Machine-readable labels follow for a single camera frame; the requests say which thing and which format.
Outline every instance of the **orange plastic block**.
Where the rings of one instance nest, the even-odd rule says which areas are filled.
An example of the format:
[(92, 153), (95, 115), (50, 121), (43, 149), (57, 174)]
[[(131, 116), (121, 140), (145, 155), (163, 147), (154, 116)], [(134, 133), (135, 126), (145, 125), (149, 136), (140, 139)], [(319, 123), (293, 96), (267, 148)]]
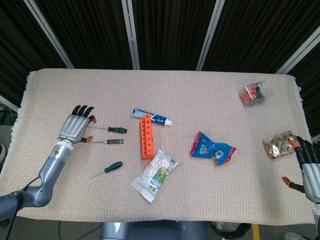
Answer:
[(154, 140), (152, 134), (152, 123), (150, 114), (140, 119), (142, 159), (153, 159), (155, 157)]

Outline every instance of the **blue wrapper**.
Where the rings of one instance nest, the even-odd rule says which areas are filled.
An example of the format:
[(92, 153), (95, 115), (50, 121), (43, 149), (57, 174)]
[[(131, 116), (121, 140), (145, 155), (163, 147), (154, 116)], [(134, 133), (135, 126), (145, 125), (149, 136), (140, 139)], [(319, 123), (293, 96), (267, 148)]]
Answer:
[(195, 158), (215, 158), (217, 165), (227, 163), (236, 148), (226, 143), (213, 142), (201, 131), (196, 135), (190, 155)]

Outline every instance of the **beige tablecloth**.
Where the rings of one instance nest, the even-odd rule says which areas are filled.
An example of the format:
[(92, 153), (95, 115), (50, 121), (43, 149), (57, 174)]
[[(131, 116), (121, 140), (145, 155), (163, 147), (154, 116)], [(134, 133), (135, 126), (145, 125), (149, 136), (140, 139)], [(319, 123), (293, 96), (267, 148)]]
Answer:
[[(238, 91), (266, 80), (273, 96), (245, 109)], [(0, 175), (0, 193), (21, 189), (37, 177), (60, 128), (76, 105), (94, 106), (97, 127), (124, 127), (120, 135), (89, 128), (94, 140), (123, 138), (124, 144), (79, 143), (74, 147), (43, 208), (24, 208), (33, 219), (93, 222), (142, 220), (226, 221), (287, 225), (312, 223), (313, 204), (289, 189), (281, 177), (301, 184), (295, 154), (267, 157), (262, 141), (291, 130), (310, 139), (295, 79), (288, 75), (205, 71), (42, 69), (32, 72)], [(153, 124), (157, 149), (163, 145), (181, 164), (153, 203), (131, 181), (148, 160), (141, 157), (139, 119), (134, 107), (172, 120)], [(237, 149), (227, 164), (189, 156), (196, 133)], [(117, 171), (89, 179), (115, 162)]]

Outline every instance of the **black curtain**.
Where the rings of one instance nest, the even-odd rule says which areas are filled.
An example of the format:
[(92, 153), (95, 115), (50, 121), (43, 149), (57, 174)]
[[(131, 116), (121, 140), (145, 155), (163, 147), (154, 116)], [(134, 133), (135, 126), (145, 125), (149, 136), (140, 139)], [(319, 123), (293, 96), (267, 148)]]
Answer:
[(132, 69), (121, 0), (36, 0), (75, 68)]
[(302, 105), (311, 136), (320, 134), (320, 43), (289, 73), (300, 86)]
[(320, 1), (226, 0), (203, 70), (275, 73), (320, 25)]
[(20, 106), (30, 71), (65, 68), (23, 0), (0, 1), (0, 95)]
[(196, 70), (215, 0), (132, 0), (142, 70)]

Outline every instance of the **toothpaste cap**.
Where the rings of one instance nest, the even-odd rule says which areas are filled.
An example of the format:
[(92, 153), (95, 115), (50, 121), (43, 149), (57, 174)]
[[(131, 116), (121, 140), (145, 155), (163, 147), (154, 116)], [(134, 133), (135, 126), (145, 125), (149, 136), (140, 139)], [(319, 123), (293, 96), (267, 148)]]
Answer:
[(172, 124), (172, 121), (169, 120), (169, 119), (166, 119), (165, 122), (164, 122), (164, 125), (165, 125), (165, 126), (171, 127), (171, 124)]

